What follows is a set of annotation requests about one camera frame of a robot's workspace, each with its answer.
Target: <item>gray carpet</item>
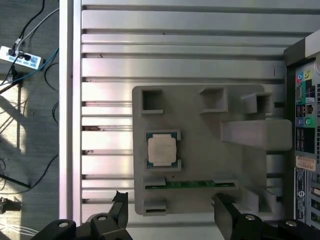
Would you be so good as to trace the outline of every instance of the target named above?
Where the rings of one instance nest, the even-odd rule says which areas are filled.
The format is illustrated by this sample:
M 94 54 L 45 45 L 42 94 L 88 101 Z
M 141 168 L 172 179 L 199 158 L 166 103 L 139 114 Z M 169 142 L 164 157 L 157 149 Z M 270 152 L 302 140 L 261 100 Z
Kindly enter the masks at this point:
M 39 11 L 42 0 L 2 0 L 0 3 L 0 45 L 11 47 L 26 22 Z M 44 16 L 59 7 L 58 0 L 47 0 L 43 13 L 27 29 L 27 33 Z M 59 44 L 59 13 L 50 17 L 26 41 L 23 51 L 48 59 Z M 49 82 L 58 88 L 58 65 L 48 73 Z M 30 69 L 17 67 L 25 73 Z M 20 96 L 26 98 L 21 109 L 15 107 Z M 0 96 L 0 158 L 6 163 L 5 174 L 19 181 L 33 185 L 44 172 L 50 159 L 58 153 L 58 125 L 52 118 L 52 107 L 58 100 L 58 93 L 49 88 L 44 81 L 44 72 L 27 78 L 19 94 L 15 86 Z M 21 212 L 6 212 L 0 215 L 0 223 L 19 224 L 41 230 L 59 217 L 59 159 L 51 165 L 43 181 L 30 192 L 15 193 L 25 188 L 6 183 L 0 197 L 21 201 Z M 31 237 L 3 230 L 0 239 L 27 240 Z

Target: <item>metal frame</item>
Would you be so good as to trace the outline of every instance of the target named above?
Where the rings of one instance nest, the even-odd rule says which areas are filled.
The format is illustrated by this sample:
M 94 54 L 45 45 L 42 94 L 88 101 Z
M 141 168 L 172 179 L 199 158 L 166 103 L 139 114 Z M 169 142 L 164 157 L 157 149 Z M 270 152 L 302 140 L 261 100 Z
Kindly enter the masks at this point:
M 73 219 L 72 208 L 72 67 L 74 1 L 60 1 L 59 11 L 59 218 Z
M 274 93 L 276 102 L 267 117 L 283 118 L 283 50 L 318 28 L 317 0 L 277 6 L 263 0 L 199 0 L 194 5 L 191 0 L 60 2 L 60 218 L 80 225 L 88 215 L 108 211 L 109 199 L 119 189 L 129 192 L 128 227 L 134 225 L 131 231 L 137 234 L 141 228 L 159 231 L 155 227 L 159 224 L 170 225 L 167 231 L 173 233 L 180 226 L 214 223 L 204 213 L 147 219 L 136 215 L 131 140 L 131 90 L 135 86 L 262 84 L 266 92 Z M 87 18 L 82 25 L 84 11 L 86 16 L 107 11 L 102 13 L 104 18 L 116 18 L 100 22 Z M 199 24 L 194 16 L 202 18 L 202 14 L 204 19 L 199 21 L 210 21 L 202 30 L 195 29 Z M 137 15 L 145 21 L 133 19 Z M 273 24 L 277 19 L 283 20 L 281 26 Z M 82 150 L 90 151 L 93 146 L 95 154 L 83 155 Z M 267 159 L 267 187 L 278 190 L 282 171 L 273 166 L 284 158 L 274 152 Z M 103 204 L 90 202 L 96 200 Z

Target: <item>power strip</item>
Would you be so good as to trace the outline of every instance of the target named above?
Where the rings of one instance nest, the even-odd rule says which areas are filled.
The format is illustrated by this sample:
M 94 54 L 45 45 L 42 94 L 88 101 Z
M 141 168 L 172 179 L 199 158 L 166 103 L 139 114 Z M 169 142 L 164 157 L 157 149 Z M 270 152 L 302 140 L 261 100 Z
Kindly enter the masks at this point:
M 16 56 L 9 55 L 9 50 L 11 50 L 11 48 L 2 46 L 0 48 L 0 59 L 13 63 L 17 55 Z M 19 54 L 26 54 L 26 55 L 29 55 L 31 58 L 29 60 L 26 60 L 24 58 L 19 58 L 15 61 L 16 64 L 30 68 L 30 69 L 35 69 L 35 70 L 37 70 L 40 67 L 41 60 L 42 60 L 41 57 L 32 55 L 30 53 L 22 52 L 22 51 L 20 51 Z

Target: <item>label sticker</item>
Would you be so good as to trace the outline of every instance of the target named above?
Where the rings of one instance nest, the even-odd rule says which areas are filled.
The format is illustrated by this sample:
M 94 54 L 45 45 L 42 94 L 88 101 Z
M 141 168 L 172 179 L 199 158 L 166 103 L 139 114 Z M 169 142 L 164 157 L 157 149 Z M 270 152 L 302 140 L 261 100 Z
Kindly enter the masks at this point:
M 306 170 L 295 168 L 294 180 L 294 219 L 304 223 L 306 220 Z
M 316 171 L 317 161 L 314 158 L 306 156 L 296 156 L 295 165 L 297 168 L 306 169 L 312 172 Z

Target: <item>white power strip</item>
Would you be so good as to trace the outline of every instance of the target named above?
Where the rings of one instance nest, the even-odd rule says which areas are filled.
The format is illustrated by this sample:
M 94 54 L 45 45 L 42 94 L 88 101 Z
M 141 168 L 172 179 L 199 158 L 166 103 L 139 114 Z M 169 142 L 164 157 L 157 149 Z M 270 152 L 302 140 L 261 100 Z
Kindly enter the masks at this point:
M 9 55 L 10 49 L 11 48 L 9 47 L 2 46 L 0 48 L 0 59 L 13 63 L 16 59 L 16 56 Z M 30 53 L 22 52 L 22 51 L 20 51 L 19 54 L 26 54 L 26 55 L 29 55 L 31 58 L 28 61 L 24 58 L 19 58 L 15 61 L 16 64 L 27 67 L 27 68 L 35 69 L 35 70 L 37 70 L 40 67 L 41 60 L 42 60 L 41 57 L 32 55 Z

